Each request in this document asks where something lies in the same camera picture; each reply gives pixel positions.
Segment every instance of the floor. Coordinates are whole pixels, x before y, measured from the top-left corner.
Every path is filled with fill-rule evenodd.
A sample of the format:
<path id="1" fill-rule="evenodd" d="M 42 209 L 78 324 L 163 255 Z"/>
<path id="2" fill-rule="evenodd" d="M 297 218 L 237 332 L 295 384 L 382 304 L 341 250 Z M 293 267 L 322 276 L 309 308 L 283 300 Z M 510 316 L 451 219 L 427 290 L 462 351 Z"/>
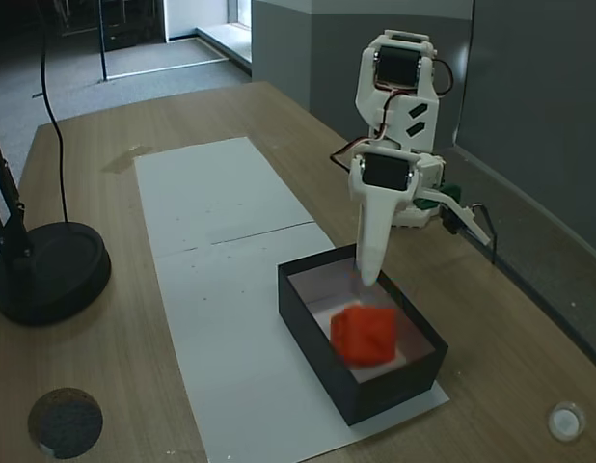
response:
<path id="1" fill-rule="evenodd" d="M 160 68 L 186 67 L 225 57 L 206 46 L 201 39 L 185 39 L 171 43 L 147 43 L 106 53 L 110 76 Z"/>
<path id="2" fill-rule="evenodd" d="M 239 68 L 224 62 L 99 83 L 97 50 L 94 33 L 50 44 L 48 91 L 58 119 L 250 81 Z M 16 179 L 21 176 L 37 127 L 49 122 L 42 98 L 35 96 L 41 91 L 39 72 L 34 37 L 0 43 L 0 141 Z M 464 202 L 489 205 L 499 229 L 500 255 L 596 351 L 596 259 L 462 152 L 447 150 L 443 155 L 447 180 L 463 185 Z"/>

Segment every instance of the gray wall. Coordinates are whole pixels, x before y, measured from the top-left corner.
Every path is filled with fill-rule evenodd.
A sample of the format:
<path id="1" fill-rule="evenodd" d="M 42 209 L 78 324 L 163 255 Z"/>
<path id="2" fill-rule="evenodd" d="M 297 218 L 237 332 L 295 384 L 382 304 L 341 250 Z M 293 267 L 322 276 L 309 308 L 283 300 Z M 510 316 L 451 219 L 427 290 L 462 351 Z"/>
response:
<path id="1" fill-rule="evenodd" d="M 252 78 L 270 82 L 310 109 L 311 15 L 254 1 Z"/>
<path id="2" fill-rule="evenodd" d="M 596 0 L 476 0 L 458 144 L 596 249 Z"/>
<path id="3" fill-rule="evenodd" d="M 449 147 L 463 98 L 470 11 L 471 0 L 256 0 L 253 79 L 271 82 L 340 135 L 355 138 L 366 134 L 354 104 L 365 47 L 385 29 L 430 35 L 455 73 L 436 137 L 436 147 Z M 446 86 L 447 73 L 436 65 L 436 87 Z"/>

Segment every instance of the open box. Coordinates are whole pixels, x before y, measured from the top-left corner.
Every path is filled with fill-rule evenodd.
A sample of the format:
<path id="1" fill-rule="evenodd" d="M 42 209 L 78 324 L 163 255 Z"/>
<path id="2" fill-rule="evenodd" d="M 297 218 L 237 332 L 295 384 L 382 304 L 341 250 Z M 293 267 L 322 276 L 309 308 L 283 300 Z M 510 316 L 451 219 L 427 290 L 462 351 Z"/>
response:
<path id="1" fill-rule="evenodd" d="M 431 388 L 447 344 L 381 272 L 370 287 L 354 275 L 356 246 L 279 265 L 279 314 L 348 425 Z M 396 358 L 351 369 L 330 344 L 330 318 L 351 303 L 396 307 Z"/>

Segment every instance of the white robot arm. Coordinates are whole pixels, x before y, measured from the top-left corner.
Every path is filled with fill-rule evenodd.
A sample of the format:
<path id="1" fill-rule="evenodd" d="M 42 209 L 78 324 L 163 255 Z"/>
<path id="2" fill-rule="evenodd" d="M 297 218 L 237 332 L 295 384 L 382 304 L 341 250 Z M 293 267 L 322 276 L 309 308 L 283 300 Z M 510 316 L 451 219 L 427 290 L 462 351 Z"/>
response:
<path id="1" fill-rule="evenodd" d="M 445 212 L 449 230 L 464 226 L 489 243 L 472 210 L 440 191 L 445 162 L 431 154 L 440 104 L 436 53 L 428 36 L 398 31 L 386 31 L 363 52 L 356 106 L 370 138 L 352 145 L 349 190 L 361 202 L 356 263 L 366 286 L 377 280 L 393 225 L 423 227 Z M 417 200 L 433 205 L 420 208 Z"/>

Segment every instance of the black lamp base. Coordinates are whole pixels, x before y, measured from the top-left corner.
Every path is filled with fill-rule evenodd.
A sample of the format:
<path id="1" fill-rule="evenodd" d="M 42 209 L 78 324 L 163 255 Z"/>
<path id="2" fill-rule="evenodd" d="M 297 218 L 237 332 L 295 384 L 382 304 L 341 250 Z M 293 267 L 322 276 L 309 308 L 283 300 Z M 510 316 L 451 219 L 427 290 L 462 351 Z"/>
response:
<path id="1" fill-rule="evenodd" d="M 101 236 L 86 225 L 49 224 L 28 231 L 34 253 L 25 269 L 0 256 L 0 312 L 22 325 L 55 323 L 83 311 L 105 289 L 111 262 Z"/>

